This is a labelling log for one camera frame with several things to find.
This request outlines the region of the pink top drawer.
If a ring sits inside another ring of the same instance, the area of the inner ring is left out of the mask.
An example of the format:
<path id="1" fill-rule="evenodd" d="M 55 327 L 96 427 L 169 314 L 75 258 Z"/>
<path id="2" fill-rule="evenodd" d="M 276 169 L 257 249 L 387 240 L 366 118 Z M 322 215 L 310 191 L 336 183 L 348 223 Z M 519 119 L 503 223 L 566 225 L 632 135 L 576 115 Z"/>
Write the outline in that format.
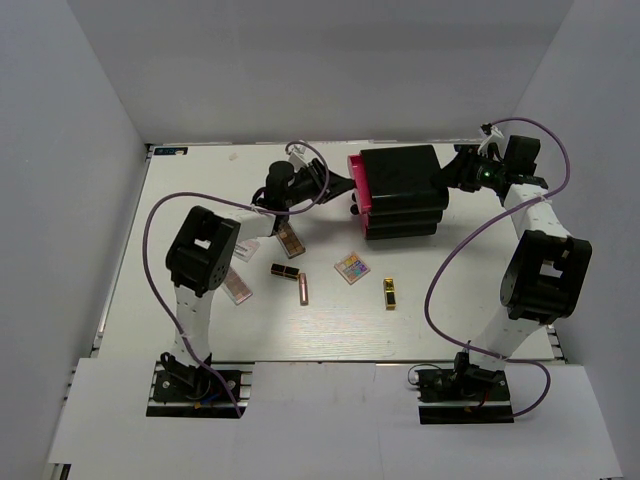
<path id="1" fill-rule="evenodd" d="M 347 159 L 347 165 L 349 174 L 355 184 L 355 204 L 358 208 L 358 216 L 363 230 L 363 235 L 366 236 L 369 224 L 369 213 L 372 208 L 372 200 L 362 154 L 358 153 L 350 155 Z"/>

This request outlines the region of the black drawer organizer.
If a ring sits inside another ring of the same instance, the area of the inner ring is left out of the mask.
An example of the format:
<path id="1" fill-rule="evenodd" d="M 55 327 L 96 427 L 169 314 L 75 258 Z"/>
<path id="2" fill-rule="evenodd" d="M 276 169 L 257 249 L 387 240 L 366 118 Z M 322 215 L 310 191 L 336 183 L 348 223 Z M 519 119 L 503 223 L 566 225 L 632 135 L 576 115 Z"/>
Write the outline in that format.
<path id="1" fill-rule="evenodd" d="M 372 200 L 365 239 L 435 234 L 448 207 L 449 192 L 431 184 L 432 176 L 441 169 L 434 147 L 410 145 L 360 153 Z"/>

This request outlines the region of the rose gold lipstick tube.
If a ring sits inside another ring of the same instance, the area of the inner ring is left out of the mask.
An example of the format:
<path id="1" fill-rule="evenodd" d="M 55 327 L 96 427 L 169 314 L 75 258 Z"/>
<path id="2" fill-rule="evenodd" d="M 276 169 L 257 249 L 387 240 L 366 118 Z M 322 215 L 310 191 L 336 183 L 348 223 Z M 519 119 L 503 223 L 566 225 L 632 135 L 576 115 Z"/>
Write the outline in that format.
<path id="1" fill-rule="evenodd" d="M 298 275 L 299 301 L 301 306 L 309 304 L 308 281 L 305 273 Z"/>

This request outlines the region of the gold black lipstick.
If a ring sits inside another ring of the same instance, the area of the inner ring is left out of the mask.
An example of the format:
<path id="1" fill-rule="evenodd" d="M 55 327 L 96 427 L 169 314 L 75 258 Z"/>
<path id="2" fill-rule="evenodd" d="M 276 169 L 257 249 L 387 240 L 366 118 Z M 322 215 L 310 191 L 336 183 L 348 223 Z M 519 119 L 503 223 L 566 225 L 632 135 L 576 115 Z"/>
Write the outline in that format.
<path id="1" fill-rule="evenodd" d="M 397 306 L 396 289 L 394 280 L 392 278 L 385 278 L 383 280 L 384 300 L 385 308 L 387 310 L 394 310 Z"/>
<path id="2" fill-rule="evenodd" d="M 270 273 L 274 276 L 297 280 L 300 275 L 300 270 L 287 265 L 273 263 L 270 268 Z"/>

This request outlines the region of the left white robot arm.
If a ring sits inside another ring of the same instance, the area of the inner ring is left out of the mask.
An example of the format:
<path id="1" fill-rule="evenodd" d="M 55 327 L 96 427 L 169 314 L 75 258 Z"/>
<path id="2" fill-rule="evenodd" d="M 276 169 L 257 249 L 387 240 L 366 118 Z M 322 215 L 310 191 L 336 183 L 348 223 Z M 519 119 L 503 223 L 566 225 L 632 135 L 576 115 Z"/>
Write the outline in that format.
<path id="1" fill-rule="evenodd" d="M 202 398 L 211 387 L 211 374 L 200 366 L 211 363 L 212 300 L 229 273 L 236 245 L 277 234 L 301 203 L 324 204 L 354 188 L 353 180 L 326 169 L 318 159 L 300 168 L 277 161 L 270 165 L 265 185 L 254 193 L 249 209 L 219 216 L 203 206 L 191 208 L 165 261 L 179 322 L 170 355 L 185 365 L 176 384 L 188 398 Z"/>

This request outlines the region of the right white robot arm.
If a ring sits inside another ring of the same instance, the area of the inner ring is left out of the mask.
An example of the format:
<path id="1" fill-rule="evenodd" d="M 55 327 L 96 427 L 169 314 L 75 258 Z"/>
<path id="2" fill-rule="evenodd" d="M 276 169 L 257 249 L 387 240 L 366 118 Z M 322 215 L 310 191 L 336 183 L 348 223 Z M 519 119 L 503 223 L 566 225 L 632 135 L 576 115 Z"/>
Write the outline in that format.
<path id="1" fill-rule="evenodd" d="M 536 175 L 537 139 L 514 135 L 505 151 L 493 139 L 457 148 L 440 172 L 441 185 L 496 193 L 518 245 L 500 285 L 500 307 L 455 359 L 453 390 L 472 399 L 497 380 L 506 361 L 536 331 L 574 312 L 592 246 L 559 221 L 547 182 Z"/>

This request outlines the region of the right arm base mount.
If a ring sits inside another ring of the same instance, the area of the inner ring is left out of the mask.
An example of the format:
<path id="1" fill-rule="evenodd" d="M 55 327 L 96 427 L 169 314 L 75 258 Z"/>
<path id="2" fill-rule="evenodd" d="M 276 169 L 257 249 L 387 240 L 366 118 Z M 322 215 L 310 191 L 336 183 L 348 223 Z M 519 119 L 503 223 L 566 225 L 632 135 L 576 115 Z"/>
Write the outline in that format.
<path id="1" fill-rule="evenodd" d="M 422 425 L 514 421 L 505 373 L 471 364 L 467 352 L 458 353 L 448 368 L 432 363 L 414 365 L 407 372 L 407 380 L 419 392 L 418 413 Z"/>

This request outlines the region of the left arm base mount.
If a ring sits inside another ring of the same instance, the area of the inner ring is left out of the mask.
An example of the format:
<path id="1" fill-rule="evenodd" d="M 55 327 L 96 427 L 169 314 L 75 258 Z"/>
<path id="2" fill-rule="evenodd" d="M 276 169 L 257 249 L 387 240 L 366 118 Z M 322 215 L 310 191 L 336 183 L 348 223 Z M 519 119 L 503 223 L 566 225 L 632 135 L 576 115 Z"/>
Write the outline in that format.
<path id="1" fill-rule="evenodd" d="M 221 379 L 201 366 L 186 366 L 169 352 L 155 363 L 146 416 L 239 419 L 246 410 L 254 363 L 217 363 Z"/>

